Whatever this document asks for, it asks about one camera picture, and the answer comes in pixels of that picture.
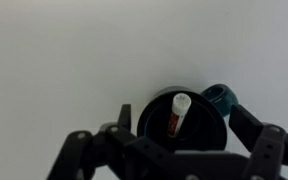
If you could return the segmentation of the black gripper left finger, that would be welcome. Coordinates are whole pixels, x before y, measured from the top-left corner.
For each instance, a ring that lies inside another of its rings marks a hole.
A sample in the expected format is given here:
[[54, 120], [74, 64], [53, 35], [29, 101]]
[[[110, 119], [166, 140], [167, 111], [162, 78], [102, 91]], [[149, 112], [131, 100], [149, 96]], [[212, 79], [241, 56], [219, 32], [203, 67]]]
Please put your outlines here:
[[103, 166], [120, 180], [169, 180], [168, 153], [130, 132], [130, 110], [123, 105], [118, 121], [104, 124], [95, 135], [85, 130], [70, 133], [46, 180], [92, 180]]

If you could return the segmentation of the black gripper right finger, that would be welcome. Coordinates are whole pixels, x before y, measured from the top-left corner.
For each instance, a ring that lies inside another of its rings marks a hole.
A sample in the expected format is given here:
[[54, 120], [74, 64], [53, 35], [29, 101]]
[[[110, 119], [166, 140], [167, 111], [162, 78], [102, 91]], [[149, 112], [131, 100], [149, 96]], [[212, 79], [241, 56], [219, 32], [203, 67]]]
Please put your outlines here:
[[242, 105], [233, 105], [229, 127], [250, 152], [243, 180], [284, 180], [288, 166], [288, 133], [280, 126], [263, 123]]

